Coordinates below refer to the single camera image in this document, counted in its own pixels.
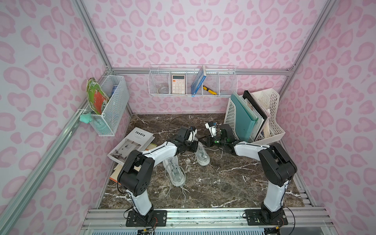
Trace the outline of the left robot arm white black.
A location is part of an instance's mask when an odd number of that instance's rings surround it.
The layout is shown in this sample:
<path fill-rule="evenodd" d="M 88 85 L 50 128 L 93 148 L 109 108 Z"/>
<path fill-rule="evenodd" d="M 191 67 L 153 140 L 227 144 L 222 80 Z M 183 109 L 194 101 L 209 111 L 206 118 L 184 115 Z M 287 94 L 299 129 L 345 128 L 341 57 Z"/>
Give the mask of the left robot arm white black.
<path fill-rule="evenodd" d="M 183 176 L 178 155 L 186 151 L 196 152 L 198 147 L 198 141 L 194 139 L 196 134 L 195 127 L 183 126 L 176 135 L 150 151 L 133 150 L 130 152 L 118 175 L 117 182 L 130 194 L 136 213 L 147 216 L 153 211 L 147 188 L 155 166 L 163 163 L 165 166 L 171 166 L 173 173 L 177 172 Z"/>

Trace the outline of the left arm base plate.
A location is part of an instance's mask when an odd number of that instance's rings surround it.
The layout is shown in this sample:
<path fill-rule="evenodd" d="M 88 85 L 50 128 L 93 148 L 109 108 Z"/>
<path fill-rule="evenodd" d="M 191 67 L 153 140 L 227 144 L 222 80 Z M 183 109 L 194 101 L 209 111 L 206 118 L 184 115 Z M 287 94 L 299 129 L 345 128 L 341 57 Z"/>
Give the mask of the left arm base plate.
<path fill-rule="evenodd" d="M 147 215 L 140 215 L 129 211 L 126 218 L 126 227 L 165 227 L 167 219 L 166 210 L 154 210 Z"/>

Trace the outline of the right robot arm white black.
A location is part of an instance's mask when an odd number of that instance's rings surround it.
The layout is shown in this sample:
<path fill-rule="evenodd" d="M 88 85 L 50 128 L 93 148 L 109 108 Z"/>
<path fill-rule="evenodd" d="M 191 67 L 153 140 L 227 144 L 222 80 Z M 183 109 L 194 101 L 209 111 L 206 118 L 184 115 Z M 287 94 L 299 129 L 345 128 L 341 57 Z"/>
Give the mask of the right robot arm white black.
<path fill-rule="evenodd" d="M 205 127 L 210 133 L 203 141 L 206 146 L 217 146 L 228 154 L 260 161 L 268 180 L 267 193 L 261 208 L 269 213 L 283 209 L 284 196 L 297 172 L 297 166 L 282 145 L 257 145 L 237 140 L 228 124 L 219 126 L 215 122 L 208 122 Z"/>

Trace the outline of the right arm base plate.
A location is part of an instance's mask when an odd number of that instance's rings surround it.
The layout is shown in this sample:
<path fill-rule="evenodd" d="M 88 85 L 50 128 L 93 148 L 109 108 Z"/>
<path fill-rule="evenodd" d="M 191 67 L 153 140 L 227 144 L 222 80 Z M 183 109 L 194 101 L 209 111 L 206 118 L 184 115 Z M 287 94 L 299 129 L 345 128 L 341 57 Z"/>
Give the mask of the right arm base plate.
<path fill-rule="evenodd" d="M 287 216 L 283 209 L 270 212 L 268 209 L 248 209 L 242 215 L 249 226 L 284 226 L 288 225 Z"/>

